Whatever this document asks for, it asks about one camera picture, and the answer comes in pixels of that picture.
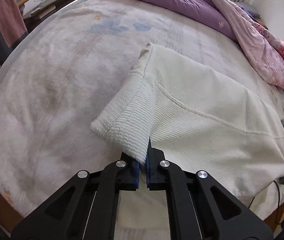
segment stain on blanket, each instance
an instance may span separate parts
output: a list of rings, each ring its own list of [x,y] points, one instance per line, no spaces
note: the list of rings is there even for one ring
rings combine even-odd
[[[93,24],[90,28],[90,32],[97,33],[107,33],[112,35],[117,35],[122,32],[127,31],[128,28],[120,25],[119,19],[103,19],[101,24]]]
[[[148,23],[139,23],[139,22],[134,23],[133,26],[139,32],[146,32],[152,28]]]

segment ribbed fabric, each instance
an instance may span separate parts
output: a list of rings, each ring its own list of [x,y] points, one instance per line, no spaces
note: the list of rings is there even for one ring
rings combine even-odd
[[[274,109],[238,82],[160,45],[149,44],[91,123],[144,163],[148,138],[166,159],[208,171],[239,199],[284,175],[284,128]]]

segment black cable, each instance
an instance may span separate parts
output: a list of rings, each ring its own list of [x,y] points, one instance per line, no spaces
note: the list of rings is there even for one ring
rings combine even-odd
[[[253,197],[253,199],[252,199],[252,201],[251,201],[251,203],[250,203],[248,209],[250,209],[250,207],[251,207],[251,205],[252,205],[254,199],[255,199],[255,197]]]
[[[280,207],[280,188],[277,184],[277,182],[274,180],[273,181],[278,189],[278,208],[276,209],[276,216],[275,216],[275,220],[274,220],[274,223],[277,224],[277,225],[280,225],[281,223],[278,223],[277,222],[277,218],[278,218],[278,214],[279,214],[279,207]]]

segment silver screw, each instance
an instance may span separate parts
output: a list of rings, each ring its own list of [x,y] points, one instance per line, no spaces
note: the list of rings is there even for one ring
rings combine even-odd
[[[160,165],[162,167],[168,167],[168,166],[170,166],[170,162],[169,161],[160,161]]]
[[[126,162],[125,162],[125,161],[117,161],[117,162],[116,162],[116,166],[118,166],[118,167],[120,167],[120,168],[124,167],[125,165],[126,165]]]
[[[79,178],[86,178],[87,177],[87,171],[79,171],[78,173],[77,173],[77,176],[79,177]]]
[[[198,176],[202,179],[205,179],[208,176],[208,174],[205,171],[199,171]]]

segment bedsheet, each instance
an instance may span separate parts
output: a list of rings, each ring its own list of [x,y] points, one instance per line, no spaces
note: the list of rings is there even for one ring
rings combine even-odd
[[[137,0],[89,0],[66,8],[38,26],[0,70],[0,192],[20,214],[33,211],[77,171],[95,172],[119,158],[120,150],[89,124],[149,42],[243,84],[284,118],[282,91],[265,83],[223,34]],[[275,208],[260,206],[260,217]]]

